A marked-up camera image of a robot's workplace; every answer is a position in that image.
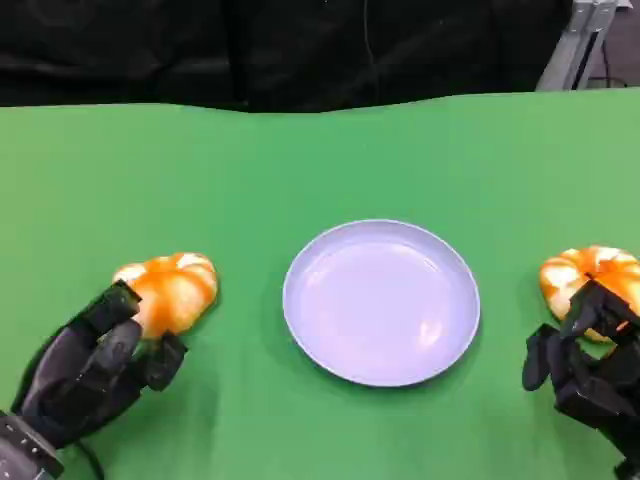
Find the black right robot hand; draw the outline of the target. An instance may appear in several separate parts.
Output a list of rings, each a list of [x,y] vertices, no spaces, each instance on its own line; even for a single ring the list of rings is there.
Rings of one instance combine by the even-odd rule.
[[[593,329],[614,349],[597,359],[578,343]],[[639,316],[621,297],[589,280],[569,300],[557,329],[540,326],[526,341],[522,385],[539,389],[550,379],[555,408],[599,431],[623,455],[618,479],[639,475]]]

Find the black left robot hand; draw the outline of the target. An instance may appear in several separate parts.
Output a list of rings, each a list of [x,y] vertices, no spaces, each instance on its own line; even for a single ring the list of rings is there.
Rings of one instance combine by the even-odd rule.
[[[141,297],[110,285],[36,352],[11,410],[57,449],[114,421],[144,390],[164,390],[188,351],[166,332],[142,342]]]

